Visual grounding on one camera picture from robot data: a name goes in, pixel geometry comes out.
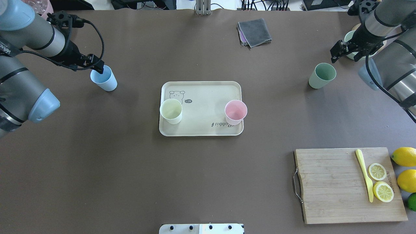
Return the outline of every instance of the citrus fruit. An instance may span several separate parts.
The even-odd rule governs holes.
[[[412,147],[400,147],[391,155],[391,159],[403,167],[416,166],[416,149]]]
[[[393,189],[384,181],[378,181],[374,184],[373,193],[382,202],[391,202],[394,197]]]
[[[383,180],[387,176],[386,169],[378,163],[373,163],[368,167],[371,178],[375,180]]]
[[[400,173],[397,177],[397,184],[406,192],[416,192],[416,170],[409,169]]]
[[[416,211],[416,193],[410,194],[409,198],[407,199],[407,207],[413,211]]]

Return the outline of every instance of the wooden cutting board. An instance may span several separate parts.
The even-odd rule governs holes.
[[[356,149],[295,151],[306,224],[407,221],[387,148],[360,148],[367,170],[375,162],[386,168],[383,181],[394,191],[393,200],[387,203],[376,197],[369,202]]]

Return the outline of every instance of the knife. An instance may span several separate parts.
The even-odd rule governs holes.
[[[367,170],[365,168],[365,162],[364,162],[363,152],[360,149],[357,149],[355,151],[355,154],[357,155],[358,162],[360,163],[361,170],[363,171],[365,184],[367,186],[368,200],[370,202],[373,202],[373,198],[374,198],[374,194],[373,194],[373,181],[367,175]]]

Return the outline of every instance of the metal handle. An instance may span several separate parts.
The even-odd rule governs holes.
[[[293,191],[295,192],[296,196],[298,197],[298,199],[299,199],[300,203],[301,203],[301,204],[303,204],[303,200],[302,200],[302,198],[299,196],[299,194],[297,194],[297,191],[296,191],[295,176],[298,174],[298,172],[299,172],[299,168],[298,168],[298,167],[296,167],[296,169],[295,169],[295,173],[293,174]]]

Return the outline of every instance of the folded cloth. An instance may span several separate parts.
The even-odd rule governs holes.
[[[240,35],[241,45],[249,45],[250,48],[272,40],[272,36],[270,36],[263,18],[238,22],[238,33]]]

